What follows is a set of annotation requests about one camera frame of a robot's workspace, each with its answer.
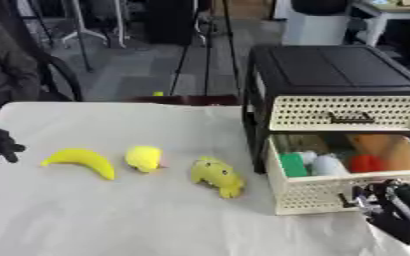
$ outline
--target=open drawer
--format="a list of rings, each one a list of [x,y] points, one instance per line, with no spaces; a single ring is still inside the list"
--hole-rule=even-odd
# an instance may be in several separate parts
[[[357,152],[372,154],[384,161],[386,172],[345,176],[308,176],[288,178],[279,160],[274,136],[266,143],[265,166],[276,199],[276,214],[308,214],[353,211],[343,208],[338,197],[351,198],[351,188],[387,179],[410,182],[410,140],[401,135],[347,135]]]

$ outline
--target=plush toy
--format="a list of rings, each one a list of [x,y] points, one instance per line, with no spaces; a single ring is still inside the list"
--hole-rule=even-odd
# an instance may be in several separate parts
[[[214,157],[201,157],[191,169],[191,179],[194,183],[208,182],[219,188],[223,198],[237,197],[241,194],[244,181],[233,170],[233,167]]]
[[[126,162],[141,172],[153,172],[161,168],[162,150],[150,146],[136,146],[127,151]]]

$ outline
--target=red toy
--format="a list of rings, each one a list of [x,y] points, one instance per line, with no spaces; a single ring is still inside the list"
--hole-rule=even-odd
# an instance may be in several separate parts
[[[350,159],[350,171],[354,173],[380,172],[385,170],[384,162],[377,156],[357,155]]]

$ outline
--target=perforated panel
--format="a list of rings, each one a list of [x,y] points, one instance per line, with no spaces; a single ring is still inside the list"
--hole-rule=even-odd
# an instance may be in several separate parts
[[[329,113],[339,122],[332,122]],[[366,116],[371,123],[349,121]],[[270,130],[410,130],[410,96],[279,96]]]
[[[350,200],[353,186],[364,187],[372,182],[396,178],[410,183],[410,175],[289,183],[287,191],[277,202],[277,211],[278,214],[345,211],[337,196],[339,193]]]

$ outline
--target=white tablecloth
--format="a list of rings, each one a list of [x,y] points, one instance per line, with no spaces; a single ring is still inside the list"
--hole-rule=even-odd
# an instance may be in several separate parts
[[[28,147],[18,164],[0,160],[0,256],[408,255],[358,213],[274,216],[238,107],[14,103],[1,111],[0,128]],[[123,155],[135,145],[161,147],[169,168],[142,174],[126,166]],[[39,166],[68,147],[107,156],[117,179]],[[221,199],[189,180],[203,155],[242,173],[240,198]]]

